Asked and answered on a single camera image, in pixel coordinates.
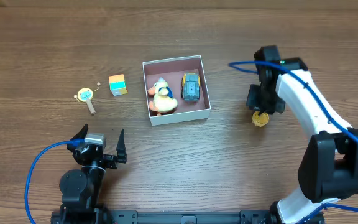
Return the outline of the round yellow gear toy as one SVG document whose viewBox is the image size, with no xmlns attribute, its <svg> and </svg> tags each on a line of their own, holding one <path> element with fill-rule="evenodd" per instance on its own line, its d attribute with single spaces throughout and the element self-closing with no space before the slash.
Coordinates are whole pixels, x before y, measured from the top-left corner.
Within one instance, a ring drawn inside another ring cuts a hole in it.
<svg viewBox="0 0 358 224">
<path fill-rule="evenodd" d="M 260 113 L 259 111 L 255 111 L 252 115 L 252 122 L 258 127 L 265 126 L 269 122 L 269 119 L 270 118 L 267 113 Z"/>
</svg>

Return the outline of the grey yellow toy truck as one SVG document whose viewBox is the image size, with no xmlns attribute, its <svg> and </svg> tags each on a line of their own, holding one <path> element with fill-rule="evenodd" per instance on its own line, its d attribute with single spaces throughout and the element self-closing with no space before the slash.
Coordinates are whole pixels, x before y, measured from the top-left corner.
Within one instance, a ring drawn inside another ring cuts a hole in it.
<svg viewBox="0 0 358 224">
<path fill-rule="evenodd" d="M 185 101 L 198 101 L 200 85 L 200 76 L 197 73 L 185 73 L 182 78 L 181 97 Z"/>
</svg>

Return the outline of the pastel colour puzzle cube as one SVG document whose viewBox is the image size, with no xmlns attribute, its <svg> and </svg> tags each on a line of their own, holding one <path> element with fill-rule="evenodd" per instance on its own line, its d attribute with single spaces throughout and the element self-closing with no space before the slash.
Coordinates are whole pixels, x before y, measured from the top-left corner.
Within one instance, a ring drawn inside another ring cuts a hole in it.
<svg viewBox="0 0 358 224">
<path fill-rule="evenodd" d="M 114 96 L 128 94 L 123 74 L 109 76 L 109 89 Z"/>
</svg>

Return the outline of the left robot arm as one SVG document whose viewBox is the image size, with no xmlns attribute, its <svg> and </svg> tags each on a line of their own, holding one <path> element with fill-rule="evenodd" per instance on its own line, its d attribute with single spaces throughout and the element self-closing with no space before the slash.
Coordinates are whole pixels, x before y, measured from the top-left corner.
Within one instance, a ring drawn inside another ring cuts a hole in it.
<svg viewBox="0 0 358 224">
<path fill-rule="evenodd" d="M 106 138 L 103 134 L 89 134 L 88 125 L 71 138 L 67 149 L 81 166 L 66 172 L 60 179 L 62 205 L 53 212 L 51 224 L 113 224 L 107 206 L 100 204 L 99 193 L 107 169 L 127 162 L 124 130 L 121 130 L 116 155 L 105 154 Z"/>
</svg>

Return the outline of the small wooden rattle drum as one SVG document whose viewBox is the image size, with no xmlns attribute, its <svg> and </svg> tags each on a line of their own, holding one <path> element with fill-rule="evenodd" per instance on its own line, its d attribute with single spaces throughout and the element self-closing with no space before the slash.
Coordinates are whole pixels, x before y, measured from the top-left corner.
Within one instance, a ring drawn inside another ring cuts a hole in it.
<svg viewBox="0 0 358 224">
<path fill-rule="evenodd" d="M 92 99 L 94 97 L 94 93 L 96 91 L 99 90 L 101 86 L 101 83 L 100 82 L 97 82 L 97 88 L 96 89 L 91 89 L 91 88 L 88 88 L 88 87 L 84 87 L 84 88 L 81 88 L 77 94 L 75 94 L 73 97 L 74 99 L 77 101 L 77 102 L 82 102 L 82 103 L 86 103 L 88 109 L 89 109 L 89 112 L 91 115 L 95 115 L 96 114 L 96 110 L 93 106 L 93 103 L 92 103 Z"/>
</svg>

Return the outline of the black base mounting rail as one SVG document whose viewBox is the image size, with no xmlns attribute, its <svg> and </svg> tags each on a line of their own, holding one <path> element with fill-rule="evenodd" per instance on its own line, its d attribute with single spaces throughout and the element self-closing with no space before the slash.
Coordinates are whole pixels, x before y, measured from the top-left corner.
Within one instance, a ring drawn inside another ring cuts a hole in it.
<svg viewBox="0 0 358 224">
<path fill-rule="evenodd" d="M 137 212 L 112 210 L 101 223 L 116 224 L 259 224 L 280 223 L 279 218 L 267 210 L 241 210 L 240 212 Z"/>
</svg>

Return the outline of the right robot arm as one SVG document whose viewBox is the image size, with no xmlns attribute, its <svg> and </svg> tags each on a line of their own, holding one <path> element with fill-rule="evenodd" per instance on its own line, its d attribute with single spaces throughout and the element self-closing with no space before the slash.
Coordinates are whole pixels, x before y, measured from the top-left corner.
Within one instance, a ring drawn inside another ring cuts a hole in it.
<svg viewBox="0 0 358 224">
<path fill-rule="evenodd" d="M 277 46 L 254 54 L 259 84 L 251 85 L 246 105 L 252 122 L 288 106 L 310 139 L 298 169 L 298 188 L 274 202 L 261 223 L 323 223 L 322 209 L 358 194 L 358 129 L 342 119 L 318 90 L 300 58 L 282 59 Z"/>
</svg>

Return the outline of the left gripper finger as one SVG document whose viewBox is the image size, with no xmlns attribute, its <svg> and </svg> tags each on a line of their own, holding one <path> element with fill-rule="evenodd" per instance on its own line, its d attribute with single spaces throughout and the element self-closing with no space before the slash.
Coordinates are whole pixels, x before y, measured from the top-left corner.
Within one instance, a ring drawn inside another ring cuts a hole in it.
<svg viewBox="0 0 358 224">
<path fill-rule="evenodd" d="M 67 144 L 67 150 L 73 152 L 80 144 L 80 140 L 84 140 L 88 133 L 88 125 L 85 124 L 82 129 L 75 134 L 71 139 L 71 143 Z"/>
<path fill-rule="evenodd" d="M 127 152 L 126 152 L 124 134 L 125 134 L 124 129 L 121 129 L 119 140 L 116 146 L 116 151 L 117 151 L 116 162 L 123 163 L 123 164 L 127 162 Z"/>
</svg>

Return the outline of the white plush duck toy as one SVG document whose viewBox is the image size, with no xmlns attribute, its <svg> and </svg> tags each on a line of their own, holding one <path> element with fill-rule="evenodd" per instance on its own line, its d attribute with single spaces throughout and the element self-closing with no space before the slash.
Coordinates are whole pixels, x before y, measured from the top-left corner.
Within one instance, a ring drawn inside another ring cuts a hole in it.
<svg viewBox="0 0 358 224">
<path fill-rule="evenodd" d="M 159 78 L 154 85 L 147 90 L 153 100 L 148 103 L 149 109 L 156 112 L 157 116 L 170 113 L 177 106 L 178 102 L 173 97 L 172 90 L 169 88 L 165 79 Z"/>
</svg>

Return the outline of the white square box pink interior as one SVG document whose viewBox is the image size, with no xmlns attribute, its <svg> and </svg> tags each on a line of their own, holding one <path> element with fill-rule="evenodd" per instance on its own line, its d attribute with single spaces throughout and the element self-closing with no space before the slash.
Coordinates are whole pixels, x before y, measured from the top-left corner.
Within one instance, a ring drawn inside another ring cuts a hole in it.
<svg viewBox="0 0 358 224">
<path fill-rule="evenodd" d="M 159 78 L 163 78 L 178 102 L 174 110 L 160 116 L 149 110 L 151 125 L 158 126 L 209 117 L 211 104 L 200 55 L 143 62 L 142 68 L 146 90 L 152 88 Z M 181 97 L 182 79 L 186 73 L 196 73 L 200 77 L 200 98 L 196 101 L 186 101 Z"/>
</svg>

